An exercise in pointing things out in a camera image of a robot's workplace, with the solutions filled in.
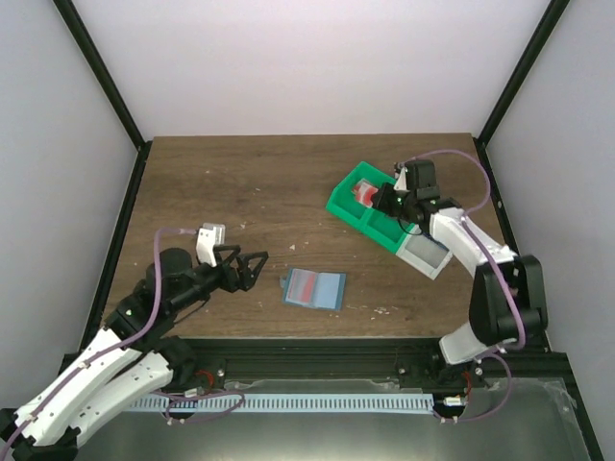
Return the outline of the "blue card holder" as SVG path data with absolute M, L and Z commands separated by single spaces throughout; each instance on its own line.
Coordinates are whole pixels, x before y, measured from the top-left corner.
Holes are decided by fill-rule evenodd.
M 291 268 L 285 277 L 280 278 L 280 287 L 283 291 L 283 303 L 317 310 L 339 311 L 341 309 L 346 284 L 345 274 L 313 271 L 317 274 L 317 281 L 313 291 L 311 304 L 299 305 L 289 303 L 286 300 L 288 278 L 293 269 L 298 268 Z

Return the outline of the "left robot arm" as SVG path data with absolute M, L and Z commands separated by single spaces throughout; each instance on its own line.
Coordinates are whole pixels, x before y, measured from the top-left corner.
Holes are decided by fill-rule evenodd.
M 196 358 L 170 335 L 184 309 L 205 304 L 216 290 L 254 287 L 266 252 L 244 254 L 214 245 L 192 259 L 181 248 L 154 252 L 154 261 L 82 352 L 40 394 L 1 411 L 3 457 L 73 460 L 79 448 L 131 403 L 190 382 Z

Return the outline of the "red white card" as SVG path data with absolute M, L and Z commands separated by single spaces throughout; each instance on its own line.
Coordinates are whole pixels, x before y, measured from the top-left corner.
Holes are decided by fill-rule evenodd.
M 288 278 L 286 300 L 289 303 L 310 305 L 316 281 L 315 272 L 293 269 Z
M 373 197 L 378 192 L 378 189 L 371 184 L 361 180 L 353 187 L 353 194 L 356 201 L 368 208 L 373 206 Z

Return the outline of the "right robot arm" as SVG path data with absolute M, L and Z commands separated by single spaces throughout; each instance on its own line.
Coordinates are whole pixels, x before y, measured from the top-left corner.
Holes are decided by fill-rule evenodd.
M 435 165 L 413 158 L 395 166 L 395 182 L 380 186 L 373 207 L 443 245 L 473 278 L 468 321 L 441 337 L 447 364 L 482 359 L 490 352 L 520 351 L 548 325 L 542 266 L 499 244 L 470 218 L 472 209 L 444 198 Z

